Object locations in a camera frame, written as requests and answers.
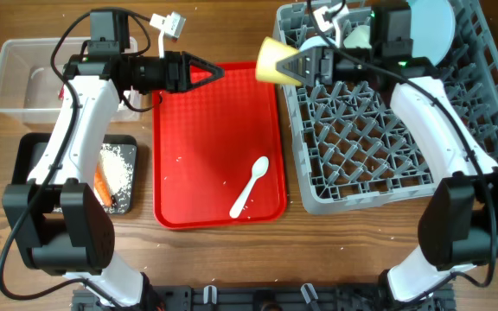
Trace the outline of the light blue bowl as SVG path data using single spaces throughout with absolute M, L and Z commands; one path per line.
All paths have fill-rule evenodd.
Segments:
M 298 50 L 300 52 L 303 52 L 310 48 L 332 47 L 334 45 L 335 45 L 335 39 L 328 37 L 328 40 L 325 41 L 321 36 L 316 35 L 306 39 Z

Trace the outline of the red snack wrapper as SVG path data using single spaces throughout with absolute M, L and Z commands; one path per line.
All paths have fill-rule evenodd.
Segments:
M 65 86 L 63 85 L 62 88 L 59 91 L 59 94 L 58 94 L 58 99 L 60 101 L 62 101 L 64 99 L 64 92 L 65 92 Z

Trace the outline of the orange carrot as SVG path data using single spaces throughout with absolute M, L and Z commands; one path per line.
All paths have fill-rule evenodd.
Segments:
M 109 192 L 108 186 L 106 184 L 105 178 L 103 177 L 100 166 L 96 167 L 93 185 L 95 186 L 95 190 L 97 191 L 103 204 L 105 206 L 112 206 L 113 203 L 112 195 Z

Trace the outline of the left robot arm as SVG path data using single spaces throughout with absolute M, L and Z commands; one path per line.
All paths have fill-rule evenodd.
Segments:
M 55 70 L 64 97 L 44 153 L 25 182 L 12 182 L 3 192 L 11 229 L 6 245 L 18 248 L 28 268 L 59 276 L 64 285 L 79 283 L 108 308 L 162 310 L 149 278 L 114 250 L 113 223 L 93 191 L 99 152 L 114 114 L 127 104 L 126 91 L 190 92 L 198 86 L 193 68 L 207 72 L 208 82 L 224 72 L 186 52 L 149 57 L 130 51 L 130 22 L 176 40 L 185 23 L 177 13 L 143 16 L 103 7 L 84 18 L 90 38 Z

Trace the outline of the yellow plastic cup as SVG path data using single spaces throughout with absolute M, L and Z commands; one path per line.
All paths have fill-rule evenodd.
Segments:
M 271 37 L 266 37 L 259 50 L 256 62 L 255 79 L 260 82 L 301 86 L 302 83 L 277 70 L 277 63 L 299 51 L 291 46 L 276 41 Z

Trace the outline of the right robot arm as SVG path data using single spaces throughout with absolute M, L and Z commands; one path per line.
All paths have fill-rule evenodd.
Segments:
M 331 214 L 419 197 L 418 246 L 341 305 L 430 306 L 498 259 L 498 85 L 474 2 L 278 9 L 268 80 L 283 88 L 303 206 Z

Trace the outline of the light blue plate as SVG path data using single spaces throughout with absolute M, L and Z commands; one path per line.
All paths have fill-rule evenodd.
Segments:
M 407 0 L 411 9 L 412 56 L 438 65 L 449 52 L 456 17 L 448 0 Z

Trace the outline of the pale green bowl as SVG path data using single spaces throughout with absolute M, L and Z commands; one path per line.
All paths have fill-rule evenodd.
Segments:
M 370 27 L 367 25 L 357 26 L 343 41 L 345 48 L 371 49 Z

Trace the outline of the white rice pile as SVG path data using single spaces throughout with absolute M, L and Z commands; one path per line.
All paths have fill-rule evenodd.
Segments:
M 134 167 L 131 163 L 134 149 L 130 145 L 104 143 L 99 152 L 98 165 L 101 168 L 109 192 L 112 206 L 105 206 L 95 190 L 96 197 L 109 214 L 125 214 L 131 208 L 131 190 L 134 182 Z

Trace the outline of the white plastic spoon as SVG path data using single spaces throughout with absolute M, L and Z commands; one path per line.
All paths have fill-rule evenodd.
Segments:
M 252 165 L 251 177 L 229 211 L 229 216 L 232 219 L 237 219 L 241 215 L 255 183 L 267 173 L 269 165 L 270 161 L 266 156 L 261 156 Z

